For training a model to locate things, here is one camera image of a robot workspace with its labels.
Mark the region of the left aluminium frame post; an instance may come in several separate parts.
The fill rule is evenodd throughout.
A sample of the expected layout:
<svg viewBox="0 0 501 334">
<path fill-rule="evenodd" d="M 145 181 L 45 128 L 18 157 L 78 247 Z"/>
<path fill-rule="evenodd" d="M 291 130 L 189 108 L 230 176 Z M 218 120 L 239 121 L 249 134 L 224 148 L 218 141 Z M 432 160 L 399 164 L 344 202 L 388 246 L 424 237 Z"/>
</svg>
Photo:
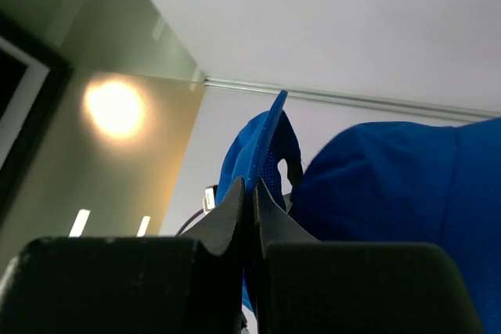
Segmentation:
<svg viewBox="0 0 501 334">
<path fill-rule="evenodd" d="M 341 106 L 351 106 L 368 110 L 381 110 L 392 113 L 432 117 L 443 120 L 464 122 L 482 121 L 500 116 L 499 111 L 468 109 L 457 106 L 436 105 L 425 102 L 388 99 L 370 95 L 355 95 L 329 90 L 287 87 L 279 84 L 269 84 L 253 81 L 238 81 L 216 77 L 206 77 L 204 84 L 211 88 L 220 88 L 237 92 L 254 94 L 277 94 L 288 92 L 291 98 L 313 102 L 331 103 Z"/>
</svg>

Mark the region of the blue cap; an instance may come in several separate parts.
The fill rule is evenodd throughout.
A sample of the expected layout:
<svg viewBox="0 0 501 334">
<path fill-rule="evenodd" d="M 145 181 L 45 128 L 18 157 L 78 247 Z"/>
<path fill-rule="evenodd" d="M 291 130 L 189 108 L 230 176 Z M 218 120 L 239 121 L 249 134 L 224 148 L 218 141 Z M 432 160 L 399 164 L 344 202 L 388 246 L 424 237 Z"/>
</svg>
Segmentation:
<svg viewBox="0 0 501 334">
<path fill-rule="evenodd" d="M 500 121 L 358 124 L 293 190 L 294 220 L 324 241 L 429 242 L 457 263 L 485 331 L 500 330 Z"/>
<path fill-rule="evenodd" d="M 243 258 L 242 303 L 259 317 L 257 292 L 258 277 L 254 267 L 254 239 L 251 227 L 254 225 L 254 188 L 262 180 L 269 191 L 269 198 L 281 210 L 286 209 L 282 195 L 281 175 L 278 162 L 285 160 L 288 179 L 293 187 L 299 186 L 303 170 L 301 151 L 290 121 L 283 111 L 287 92 L 281 91 L 270 110 L 250 120 L 236 136 L 227 152 L 221 170 L 215 202 L 219 205 L 237 180 L 243 182 L 243 205 L 236 213 L 247 219 L 245 225 L 238 224 L 233 232 L 220 234 L 218 245 L 223 242 L 236 244 Z"/>
</svg>

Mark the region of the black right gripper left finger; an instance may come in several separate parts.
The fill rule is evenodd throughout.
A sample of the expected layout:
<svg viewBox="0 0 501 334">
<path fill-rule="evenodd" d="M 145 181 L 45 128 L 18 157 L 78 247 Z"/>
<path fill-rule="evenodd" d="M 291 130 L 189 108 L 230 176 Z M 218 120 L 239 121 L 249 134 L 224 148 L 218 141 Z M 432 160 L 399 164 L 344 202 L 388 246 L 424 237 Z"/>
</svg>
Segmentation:
<svg viewBox="0 0 501 334">
<path fill-rule="evenodd" d="M 238 333 L 242 178 L 174 237 L 40 238 L 1 280 L 4 333 Z"/>
</svg>

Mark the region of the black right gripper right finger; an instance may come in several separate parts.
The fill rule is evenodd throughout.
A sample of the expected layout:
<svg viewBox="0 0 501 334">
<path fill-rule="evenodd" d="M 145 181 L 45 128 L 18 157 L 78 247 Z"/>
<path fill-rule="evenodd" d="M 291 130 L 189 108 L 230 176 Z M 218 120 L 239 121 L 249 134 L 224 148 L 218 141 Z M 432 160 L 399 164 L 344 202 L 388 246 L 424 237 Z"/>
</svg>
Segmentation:
<svg viewBox="0 0 501 334">
<path fill-rule="evenodd" d="M 440 247 L 320 242 L 254 188 L 261 333 L 481 333 L 462 275 Z"/>
</svg>

